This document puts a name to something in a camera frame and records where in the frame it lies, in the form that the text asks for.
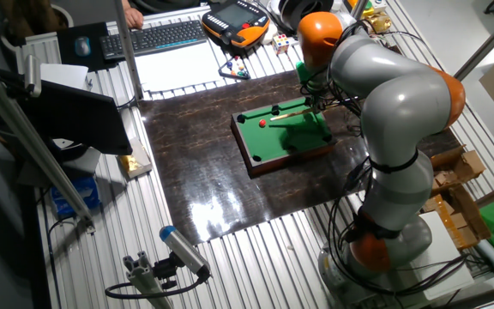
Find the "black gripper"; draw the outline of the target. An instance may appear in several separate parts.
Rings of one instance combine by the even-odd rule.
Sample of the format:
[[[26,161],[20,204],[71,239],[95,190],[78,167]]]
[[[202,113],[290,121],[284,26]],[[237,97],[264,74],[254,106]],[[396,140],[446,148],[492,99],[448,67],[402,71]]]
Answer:
[[[311,112],[323,112],[327,109],[327,86],[322,82],[307,82],[306,90],[308,92],[308,105]]]

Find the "person hand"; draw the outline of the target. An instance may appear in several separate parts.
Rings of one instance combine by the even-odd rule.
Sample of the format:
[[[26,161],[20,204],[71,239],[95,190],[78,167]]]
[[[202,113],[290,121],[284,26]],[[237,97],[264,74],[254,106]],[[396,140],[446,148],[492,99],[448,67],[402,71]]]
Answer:
[[[144,18],[139,10],[132,7],[127,7],[123,9],[123,13],[128,28],[142,29]]]

